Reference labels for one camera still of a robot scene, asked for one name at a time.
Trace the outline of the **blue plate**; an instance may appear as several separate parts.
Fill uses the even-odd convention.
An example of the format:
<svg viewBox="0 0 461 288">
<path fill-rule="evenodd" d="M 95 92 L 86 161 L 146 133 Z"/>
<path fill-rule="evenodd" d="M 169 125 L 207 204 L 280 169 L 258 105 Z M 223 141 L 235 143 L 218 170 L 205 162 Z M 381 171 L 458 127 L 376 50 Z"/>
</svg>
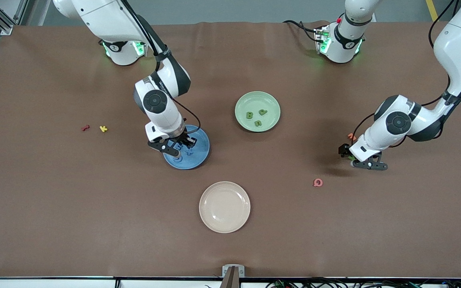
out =
<svg viewBox="0 0 461 288">
<path fill-rule="evenodd" d="M 165 158 L 166 162 L 169 163 L 174 168 L 177 168 L 180 170 L 189 170 L 192 168 L 197 168 L 208 157 L 208 154 L 210 152 L 210 140 L 207 137 L 207 134 L 205 133 L 205 131 L 203 131 L 203 129 L 199 129 L 198 131 L 194 133 L 190 133 L 189 135 L 190 137 L 197 139 L 196 145 L 192 148 L 194 150 L 193 155 L 191 156 L 186 155 L 185 153 L 185 150 L 187 149 L 186 146 L 184 150 L 179 150 L 180 156 L 183 157 L 183 160 L 180 163 L 175 163 L 173 161 L 175 157 L 172 157 L 167 154 L 163 154 L 163 157 Z"/>
</svg>

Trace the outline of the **beige plate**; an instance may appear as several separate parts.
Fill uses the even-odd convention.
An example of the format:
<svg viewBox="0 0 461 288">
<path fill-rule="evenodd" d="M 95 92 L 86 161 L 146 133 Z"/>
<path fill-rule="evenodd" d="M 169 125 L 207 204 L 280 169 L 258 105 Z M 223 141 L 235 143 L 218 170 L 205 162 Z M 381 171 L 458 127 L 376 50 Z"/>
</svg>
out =
<svg viewBox="0 0 461 288">
<path fill-rule="evenodd" d="M 203 224 L 213 232 L 230 234 L 248 221 L 251 201 L 248 193 L 234 182 L 216 182 L 202 194 L 198 211 Z"/>
</svg>

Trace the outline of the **green plate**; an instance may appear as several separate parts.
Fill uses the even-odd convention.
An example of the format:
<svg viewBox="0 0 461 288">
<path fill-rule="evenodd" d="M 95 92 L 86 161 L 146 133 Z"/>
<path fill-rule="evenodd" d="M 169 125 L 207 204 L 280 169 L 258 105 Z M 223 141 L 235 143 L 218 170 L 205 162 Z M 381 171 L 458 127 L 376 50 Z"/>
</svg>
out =
<svg viewBox="0 0 461 288">
<path fill-rule="evenodd" d="M 265 109 L 268 112 L 261 116 L 260 109 Z M 254 113 L 254 118 L 246 119 L 246 113 Z M 262 91 L 253 91 L 246 93 L 236 102 L 235 117 L 237 122 L 251 132 L 265 132 L 272 129 L 280 120 L 281 108 L 278 101 L 269 93 Z M 261 120 L 262 126 L 255 126 L 254 122 Z"/>
</svg>

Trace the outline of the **brown table mat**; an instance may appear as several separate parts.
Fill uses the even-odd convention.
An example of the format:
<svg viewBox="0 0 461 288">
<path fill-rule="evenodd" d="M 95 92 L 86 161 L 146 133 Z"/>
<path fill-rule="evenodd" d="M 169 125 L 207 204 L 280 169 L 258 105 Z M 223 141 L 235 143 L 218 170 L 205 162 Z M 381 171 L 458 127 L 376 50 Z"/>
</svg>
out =
<svg viewBox="0 0 461 288">
<path fill-rule="evenodd" d="M 251 277 L 461 278 L 461 104 L 440 138 L 384 151 L 386 171 L 338 154 L 387 97 L 443 92 L 428 27 L 374 22 L 347 64 L 289 24 L 155 27 L 191 77 L 178 101 L 210 138 L 190 171 L 147 145 L 133 90 L 154 59 L 115 65 L 87 27 L 14 28 L 0 39 L 0 276 L 211 276 L 241 264 Z M 236 120 L 253 91 L 280 104 L 268 131 Z M 234 233 L 200 218 L 216 182 L 251 201 Z"/>
</svg>

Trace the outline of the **white table edge rail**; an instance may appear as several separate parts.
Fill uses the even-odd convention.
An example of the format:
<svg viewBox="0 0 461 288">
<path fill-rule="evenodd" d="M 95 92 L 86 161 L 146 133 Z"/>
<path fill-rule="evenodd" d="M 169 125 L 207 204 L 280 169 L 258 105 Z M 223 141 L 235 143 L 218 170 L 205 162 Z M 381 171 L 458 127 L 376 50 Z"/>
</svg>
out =
<svg viewBox="0 0 461 288">
<path fill-rule="evenodd" d="M 289 282 L 287 280 L 267 280 L 224 284 L 222 281 L 207 280 L 131 280 L 131 279 L 24 279 L 0 278 L 0 288 L 461 288 L 461 283 L 452 285 L 440 283 L 338 283 L 338 282 Z"/>
</svg>

